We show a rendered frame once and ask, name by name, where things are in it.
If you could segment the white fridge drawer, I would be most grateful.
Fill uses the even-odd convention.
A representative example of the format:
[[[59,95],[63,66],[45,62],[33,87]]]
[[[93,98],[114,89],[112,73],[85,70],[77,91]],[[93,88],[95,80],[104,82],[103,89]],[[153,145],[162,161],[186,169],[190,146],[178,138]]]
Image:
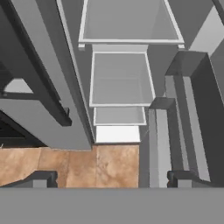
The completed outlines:
[[[96,142],[98,144],[139,143],[138,126],[97,126]]]

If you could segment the small glass fridge shelf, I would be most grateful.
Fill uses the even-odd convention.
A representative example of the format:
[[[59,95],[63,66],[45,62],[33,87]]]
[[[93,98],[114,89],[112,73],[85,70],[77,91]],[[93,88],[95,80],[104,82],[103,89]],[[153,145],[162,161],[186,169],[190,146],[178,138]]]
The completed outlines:
[[[143,107],[104,107],[94,108],[94,126],[145,125]]]

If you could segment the grey fridge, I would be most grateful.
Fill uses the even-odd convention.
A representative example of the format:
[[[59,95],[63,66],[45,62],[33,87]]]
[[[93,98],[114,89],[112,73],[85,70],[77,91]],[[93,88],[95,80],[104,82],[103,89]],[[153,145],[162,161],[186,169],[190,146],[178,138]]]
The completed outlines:
[[[22,78],[0,62],[0,109],[37,140],[62,149],[87,150],[95,140],[89,106],[92,58],[100,53],[147,53],[151,46],[79,44],[84,0],[11,0],[38,53],[71,126],[61,126]]]

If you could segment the large glass fridge shelf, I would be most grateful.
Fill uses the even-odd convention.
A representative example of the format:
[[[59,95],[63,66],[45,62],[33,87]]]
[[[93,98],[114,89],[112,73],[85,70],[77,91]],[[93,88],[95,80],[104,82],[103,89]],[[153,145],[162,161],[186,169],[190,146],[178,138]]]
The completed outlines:
[[[84,0],[79,44],[183,46],[185,41],[168,0]]]

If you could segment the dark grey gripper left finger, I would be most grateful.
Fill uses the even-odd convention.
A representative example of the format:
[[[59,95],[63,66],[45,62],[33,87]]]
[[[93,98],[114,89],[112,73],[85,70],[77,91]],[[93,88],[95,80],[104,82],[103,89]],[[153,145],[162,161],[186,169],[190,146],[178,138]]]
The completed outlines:
[[[24,179],[3,185],[18,188],[57,188],[58,173],[56,171],[34,171]]]

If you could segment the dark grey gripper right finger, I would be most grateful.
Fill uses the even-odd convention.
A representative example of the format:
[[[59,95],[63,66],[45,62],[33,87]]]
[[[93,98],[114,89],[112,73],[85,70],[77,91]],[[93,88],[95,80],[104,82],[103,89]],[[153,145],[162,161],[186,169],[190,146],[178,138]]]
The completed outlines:
[[[191,171],[168,171],[167,187],[171,188],[212,188],[218,185],[199,178]]]

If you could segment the medium glass fridge shelf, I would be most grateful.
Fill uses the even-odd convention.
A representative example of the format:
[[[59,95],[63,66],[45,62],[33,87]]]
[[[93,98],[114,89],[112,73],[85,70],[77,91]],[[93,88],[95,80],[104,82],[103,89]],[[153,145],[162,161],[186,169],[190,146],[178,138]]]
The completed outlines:
[[[95,52],[89,106],[148,107],[155,99],[145,52]]]

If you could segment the small dark grey door bin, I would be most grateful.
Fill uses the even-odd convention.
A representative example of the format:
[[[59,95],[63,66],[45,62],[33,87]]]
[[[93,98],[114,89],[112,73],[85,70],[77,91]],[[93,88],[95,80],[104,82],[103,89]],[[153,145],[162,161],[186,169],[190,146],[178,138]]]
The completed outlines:
[[[157,97],[149,107],[150,188],[166,188],[169,171],[183,171],[179,122],[173,98]]]

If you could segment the grey fridge door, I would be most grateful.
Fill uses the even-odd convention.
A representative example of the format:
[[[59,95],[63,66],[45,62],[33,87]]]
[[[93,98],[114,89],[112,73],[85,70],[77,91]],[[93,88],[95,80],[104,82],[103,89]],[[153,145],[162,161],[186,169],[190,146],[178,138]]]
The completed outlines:
[[[165,90],[165,73],[179,51],[206,53],[224,105],[224,0],[168,0],[185,44],[176,46],[153,45],[146,53],[152,61],[152,76],[157,97],[168,96]],[[149,108],[145,109],[146,124],[140,129],[139,180],[141,187],[150,187]],[[190,171],[184,144],[184,135],[178,127],[184,170]]]

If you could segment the large dark grey door bin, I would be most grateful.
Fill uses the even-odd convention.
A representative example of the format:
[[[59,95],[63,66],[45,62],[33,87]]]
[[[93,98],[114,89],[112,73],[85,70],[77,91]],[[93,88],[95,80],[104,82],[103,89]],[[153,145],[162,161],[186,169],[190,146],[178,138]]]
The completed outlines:
[[[189,169],[224,186],[224,105],[207,54],[177,52],[165,73],[165,90],[176,100]]]

